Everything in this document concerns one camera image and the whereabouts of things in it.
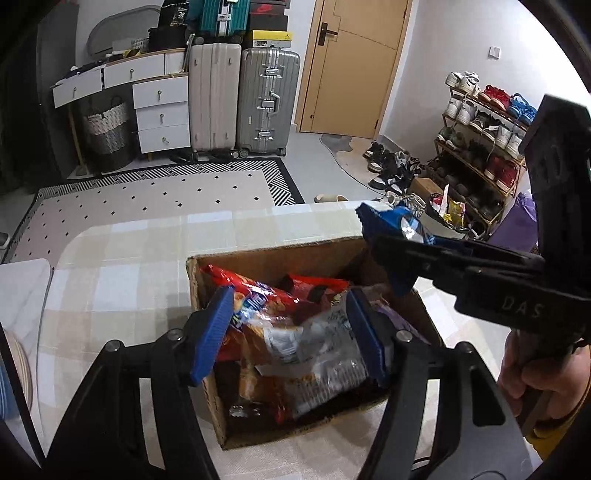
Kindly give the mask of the right hand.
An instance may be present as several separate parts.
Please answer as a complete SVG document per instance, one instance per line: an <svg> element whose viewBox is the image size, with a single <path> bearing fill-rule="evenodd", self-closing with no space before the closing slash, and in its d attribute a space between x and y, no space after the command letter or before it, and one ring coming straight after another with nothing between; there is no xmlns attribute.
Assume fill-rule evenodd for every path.
<svg viewBox="0 0 591 480"><path fill-rule="evenodd" d="M590 378L590 347L579 348L561 366L536 361L518 364L518 340L512 331L505 342L498 386L513 414L519 416L522 397L528 387L552 393L540 420L562 420L569 416L585 397Z"/></svg>

